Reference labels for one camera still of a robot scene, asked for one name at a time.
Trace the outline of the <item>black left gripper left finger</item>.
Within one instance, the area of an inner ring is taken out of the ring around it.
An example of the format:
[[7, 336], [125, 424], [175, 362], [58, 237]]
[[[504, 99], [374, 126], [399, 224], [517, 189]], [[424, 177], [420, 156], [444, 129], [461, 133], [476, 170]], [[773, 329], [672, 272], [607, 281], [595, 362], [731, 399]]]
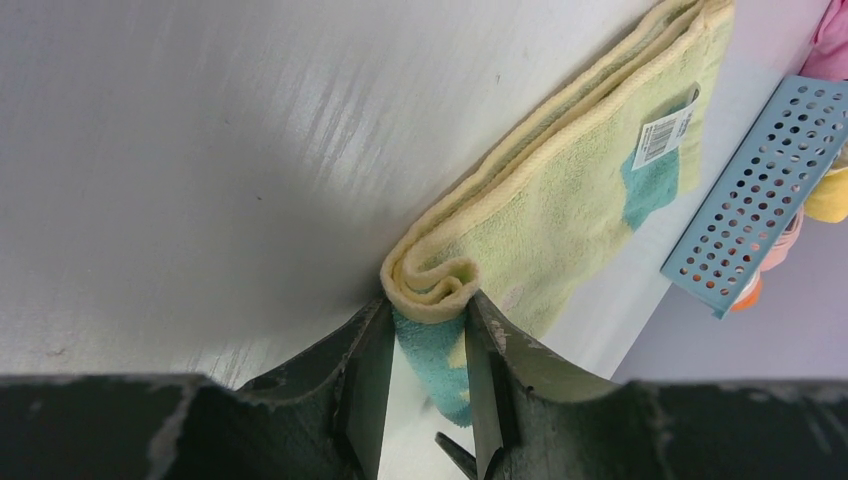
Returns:
[[374, 479], [394, 350], [376, 299], [230, 389], [201, 374], [1, 380], [5, 479]]

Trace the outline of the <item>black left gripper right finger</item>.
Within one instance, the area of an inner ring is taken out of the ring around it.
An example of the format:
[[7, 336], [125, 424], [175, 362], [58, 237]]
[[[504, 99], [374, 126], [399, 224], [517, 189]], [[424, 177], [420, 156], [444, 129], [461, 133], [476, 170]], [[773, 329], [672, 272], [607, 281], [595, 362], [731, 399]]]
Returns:
[[843, 380], [623, 385], [565, 360], [483, 294], [466, 352], [481, 479], [843, 479]]

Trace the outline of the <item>yellow green teal towel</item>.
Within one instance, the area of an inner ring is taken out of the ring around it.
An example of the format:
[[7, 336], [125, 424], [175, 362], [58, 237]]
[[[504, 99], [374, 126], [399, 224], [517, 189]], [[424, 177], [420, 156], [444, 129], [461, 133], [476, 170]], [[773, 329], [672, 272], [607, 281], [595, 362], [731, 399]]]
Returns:
[[699, 181], [731, 1], [663, 1], [510, 131], [385, 258], [399, 344], [439, 413], [472, 422], [466, 307], [539, 337], [656, 210]]

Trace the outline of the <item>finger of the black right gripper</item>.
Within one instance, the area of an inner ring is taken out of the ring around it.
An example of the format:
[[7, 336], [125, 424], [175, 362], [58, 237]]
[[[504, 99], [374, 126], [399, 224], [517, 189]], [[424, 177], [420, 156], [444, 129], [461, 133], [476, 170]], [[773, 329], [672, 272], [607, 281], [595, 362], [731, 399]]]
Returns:
[[478, 479], [476, 458], [471, 453], [442, 432], [436, 434], [435, 442], [468, 480]]

